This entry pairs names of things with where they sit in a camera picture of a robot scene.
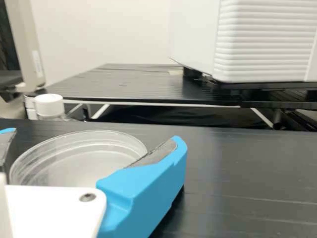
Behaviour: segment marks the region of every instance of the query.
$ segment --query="white wall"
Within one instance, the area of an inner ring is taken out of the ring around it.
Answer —
[[[30,1],[48,84],[105,63],[173,63],[169,0]]]

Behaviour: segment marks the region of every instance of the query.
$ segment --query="blue robotic gripper finger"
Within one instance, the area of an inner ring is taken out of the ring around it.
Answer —
[[[146,238],[185,182],[187,145],[174,136],[126,168],[97,181],[107,196],[98,238]]]

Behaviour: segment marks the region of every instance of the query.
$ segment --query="white bottle cap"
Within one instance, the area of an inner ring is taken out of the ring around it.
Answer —
[[[42,94],[34,99],[36,113],[42,117],[57,117],[65,113],[63,97],[58,94]]]

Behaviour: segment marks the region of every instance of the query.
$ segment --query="clear petri dish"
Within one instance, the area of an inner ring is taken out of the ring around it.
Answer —
[[[147,153],[137,138],[117,131],[89,130],[46,140],[13,163],[10,184],[95,187]]]

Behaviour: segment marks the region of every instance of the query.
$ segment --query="white machine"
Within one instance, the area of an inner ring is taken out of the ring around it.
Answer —
[[[172,0],[170,57],[228,82],[317,81],[316,0]]]

